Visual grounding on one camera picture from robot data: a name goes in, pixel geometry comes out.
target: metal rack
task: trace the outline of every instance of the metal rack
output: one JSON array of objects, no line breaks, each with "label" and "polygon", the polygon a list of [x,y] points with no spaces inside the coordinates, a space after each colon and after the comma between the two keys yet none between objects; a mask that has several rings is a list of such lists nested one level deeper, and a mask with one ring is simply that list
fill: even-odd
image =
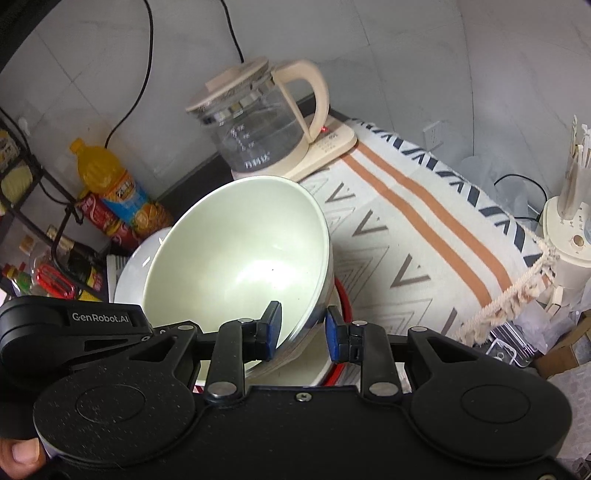
[{"label": "metal rack", "polygon": [[[76,210],[76,207],[75,207],[76,199],[45,169],[45,167],[43,167],[39,163],[39,161],[37,160],[37,158],[34,154],[28,152],[28,149],[25,147],[25,145],[23,145],[23,143],[20,141],[20,139],[14,134],[13,130],[11,130],[10,127],[1,118],[0,118],[0,128],[9,132],[9,134],[11,135],[12,139],[16,142],[16,144],[18,145],[18,148],[20,149],[20,152],[21,152],[21,154],[17,158],[11,160],[8,163],[6,169],[3,172],[0,172],[0,183],[8,175],[8,173],[11,170],[13,170],[16,166],[18,166],[21,162],[26,163],[26,165],[31,170],[31,174],[33,176],[33,181],[31,182],[31,184],[28,186],[26,191],[22,194],[21,198],[14,204],[6,198],[6,196],[4,195],[4,192],[0,188],[0,201],[2,202],[2,204],[5,206],[5,208],[7,210],[4,218],[2,219],[2,222],[0,223],[0,242],[2,242],[2,240],[4,240],[6,234],[8,233],[8,231],[12,225],[14,218],[19,219],[24,225],[27,226],[27,228],[29,228],[32,232],[35,233],[35,235],[37,236],[37,238],[39,240],[41,240],[48,247],[50,247],[51,260],[52,260],[53,264],[55,265],[55,267],[58,269],[58,271],[64,277],[66,277],[77,288],[80,288],[80,289],[88,292],[89,294],[97,297],[101,301],[108,301],[108,297],[107,297],[106,293],[104,293],[103,291],[98,292],[98,291],[92,289],[91,287],[89,287],[88,285],[86,285],[85,283],[78,280],[78,278],[76,278],[68,270],[68,267],[60,261],[58,255],[57,255],[58,245],[59,245],[61,237],[64,233],[64,229],[66,228],[66,225],[68,224],[68,221],[70,220],[70,217],[72,217],[72,215],[73,215],[76,220],[76,223],[78,223],[79,225],[81,225],[83,223],[84,217],[80,212],[78,212]],[[64,206],[65,215],[64,215],[64,218],[63,218],[59,228],[57,229],[56,238],[54,240],[49,238],[43,230],[41,230],[30,218],[28,218],[21,211],[22,206],[27,201],[27,199],[29,198],[29,196],[31,195],[33,190],[40,184],[42,179],[47,179],[47,181],[49,183],[51,183],[51,185],[53,187],[55,187],[55,189],[58,192],[60,192],[61,195],[63,195],[63,197],[65,198],[65,201],[68,204],[68,205]],[[89,259],[89,260],[101,261],[101,257],[99,256],[98,253],[95,252],[95,258]]]}]

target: beige kettle handle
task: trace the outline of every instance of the beige kettle handle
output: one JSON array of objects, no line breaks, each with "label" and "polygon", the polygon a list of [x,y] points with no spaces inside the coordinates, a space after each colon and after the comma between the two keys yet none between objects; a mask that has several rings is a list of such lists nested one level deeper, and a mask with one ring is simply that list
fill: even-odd
[{"label": "beige kettle handle", "polygon": [[[329,115],[330,106],[329,88],[322,73],[320,73],[320,69],[308,60],[295,60],[277,66],[273,70],[272,75],[273,81],[280,88],[281,93],[283,93],[288,105],[294,112],[295,118],[298,120],[301,129],[304,131],[306,140],[308,143],[312,143],[316,137],[320,135],[320,131]],[[298,79],[303,79],[312,85],[312,90],[316,97],[316,111],[314,112],[314,118],[312,119],[310,128],[306,125],[306,121],[304,120],[296,101],[285,87],[286,83]]]}]

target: power socket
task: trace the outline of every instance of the power socket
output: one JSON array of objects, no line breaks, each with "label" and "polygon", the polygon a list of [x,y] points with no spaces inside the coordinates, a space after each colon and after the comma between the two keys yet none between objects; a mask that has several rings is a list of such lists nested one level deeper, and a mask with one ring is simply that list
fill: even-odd
[{"label": "power socket", "polygon": [[431,151],[442,145],[441,120],[423,128],[423,134],[425,135],[425,150]]}]

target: fingernail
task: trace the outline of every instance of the fingernail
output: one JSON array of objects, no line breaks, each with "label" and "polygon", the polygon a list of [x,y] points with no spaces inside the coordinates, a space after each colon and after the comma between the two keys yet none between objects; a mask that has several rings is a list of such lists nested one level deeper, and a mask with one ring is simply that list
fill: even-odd
[{"label": "fingernail", "polygon": [[12,445],[12,457],[18,463],[30,465],[39,458],[39,440],[31,439]]}]

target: orange stripe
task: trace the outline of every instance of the orange stripe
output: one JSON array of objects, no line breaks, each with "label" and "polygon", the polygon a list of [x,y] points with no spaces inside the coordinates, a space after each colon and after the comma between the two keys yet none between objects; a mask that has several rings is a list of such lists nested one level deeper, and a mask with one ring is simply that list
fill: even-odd
[{"label": "orange stripe", "polygon": [[417,183],[413,179],[403,175],[402,172],[398,171],[392,165],[387,163],[377,153],[372,151],[367,145],[359,142],[357,145],[358,150],[368,157],[376,166],[381,168],[384,172],[390,175],[400,185],[405,187],[407,190],[413,192],[419,197],[430,209],[437,215],[437,217],[446,225],[456,236],[469,247],[480,260],[489,268],[492,274],[495,276],[497,283],[499,284],[501,291],[505,291],[512,285],[512,281],[505,270],[505,267],[499,259],[495,257],[490,250],[485,247],[480,240],[478,240],[472,233],[458,222],[447,209],[437,201],[437,199],[429,193],[429,191],[421,184]]},{"label": "orange stripe", "polygon": [[472,271],[466,262],[429,227],[418,212],[403,198],[396,195],[379,178],[360,165],[351,155],[345,154],[341,157],[343,161],[362,179],[369,183],[382,197],[394,205],[407,218],[410,224],[423,238],[443,257],[443,259],[456,271],[464,283],[474,292],[485,307],[492,302],[491,295],[480,278]]}]

